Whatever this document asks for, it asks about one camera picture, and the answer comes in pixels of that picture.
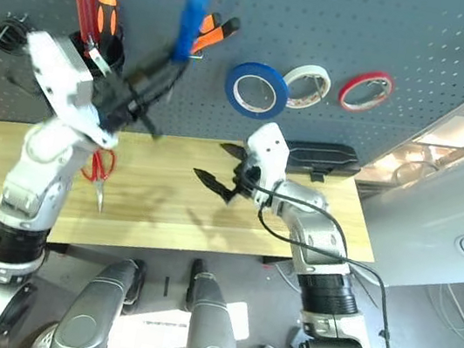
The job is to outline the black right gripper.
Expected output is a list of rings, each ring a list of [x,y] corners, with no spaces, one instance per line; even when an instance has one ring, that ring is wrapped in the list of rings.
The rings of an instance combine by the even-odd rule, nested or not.
[[[194,168],[195,175],[208,190],[218,194],[225,203],[230,203],[238,195],[247,199],[254,198],[256,185],[258,185],[259,179],[261,178],[260,167],[255,166],[249,159],[246,159],[248,155],[245,147],[240,147],[240,145],[229,142],[221,143],[220,146],[224,151],[228,152],[229,155],[240,161],[233,171],[233,182],[235,187],[232,190],[226,188],[214,175],[203,169]]]

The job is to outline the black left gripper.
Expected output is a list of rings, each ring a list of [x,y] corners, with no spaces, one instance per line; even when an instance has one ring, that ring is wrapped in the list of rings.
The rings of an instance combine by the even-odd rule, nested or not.
[[[140,106],[150,106],[177,84],[188,64],[172,61],[173,47],[152,51],[125,73],[98,78],[92,103],[99,125],[122,129],[139,119]]]

